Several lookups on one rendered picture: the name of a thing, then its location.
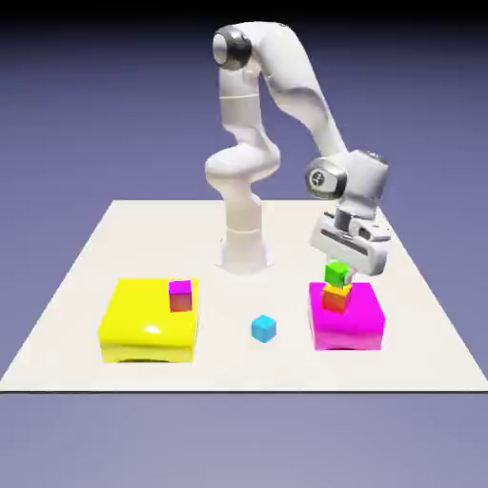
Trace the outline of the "large magenta box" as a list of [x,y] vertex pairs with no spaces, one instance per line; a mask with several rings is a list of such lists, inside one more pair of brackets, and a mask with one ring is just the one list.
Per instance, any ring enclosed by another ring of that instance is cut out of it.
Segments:
[[323,350],[380,350],[385,315],[368,282],[352,284],[343,313],[322,307],[323,282],[309,284],[309,322],[314,347]]

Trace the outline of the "small cyan cube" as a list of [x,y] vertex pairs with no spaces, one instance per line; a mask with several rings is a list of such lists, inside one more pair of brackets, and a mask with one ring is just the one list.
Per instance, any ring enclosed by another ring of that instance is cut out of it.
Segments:
[[267,316],[260,315],[252,321],[252,337],[259,342],[267,343],[276,335],[276,321]]

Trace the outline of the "small green cube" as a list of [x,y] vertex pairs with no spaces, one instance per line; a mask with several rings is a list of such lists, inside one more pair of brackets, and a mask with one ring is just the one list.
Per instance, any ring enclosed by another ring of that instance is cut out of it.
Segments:
[[343,288],[347,284],[349,266],[341,260],[329,260],[325,266],[325,282],[336,288]]

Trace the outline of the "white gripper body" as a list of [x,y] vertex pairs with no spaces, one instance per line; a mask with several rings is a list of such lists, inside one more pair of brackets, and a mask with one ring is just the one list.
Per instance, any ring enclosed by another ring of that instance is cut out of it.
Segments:
[[324,213],[317,220],[311,245],[328,258],[343,261],[364,275],[380,275],[385,267],[390,230],[370,220],[353,218],[348,231],[335,226],[335,219]]

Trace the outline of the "small magenta cube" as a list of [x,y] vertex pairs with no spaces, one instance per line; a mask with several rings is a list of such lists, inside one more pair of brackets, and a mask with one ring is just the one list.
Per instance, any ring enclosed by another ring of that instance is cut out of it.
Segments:
[[193,288],[190,280],[173,280],[168,284],[172,313],[189,312],[193,309]]

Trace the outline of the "small orange cube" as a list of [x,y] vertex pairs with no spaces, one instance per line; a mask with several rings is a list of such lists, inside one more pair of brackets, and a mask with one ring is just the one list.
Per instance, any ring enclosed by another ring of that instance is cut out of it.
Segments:
[[322,290],[322,307],[331,312],[343,314],[351,298],[352,285],[337,287],[327,283]]

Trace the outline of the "large yellow box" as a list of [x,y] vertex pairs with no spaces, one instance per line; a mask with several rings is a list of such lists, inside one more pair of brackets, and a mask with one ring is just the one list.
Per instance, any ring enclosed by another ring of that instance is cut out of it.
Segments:
[[188,363],[193,360],[199,319],[199,282],[190,280],[193,309],[172,313],[168,284],[176,279],[121,278],[98,327],[105,363]]

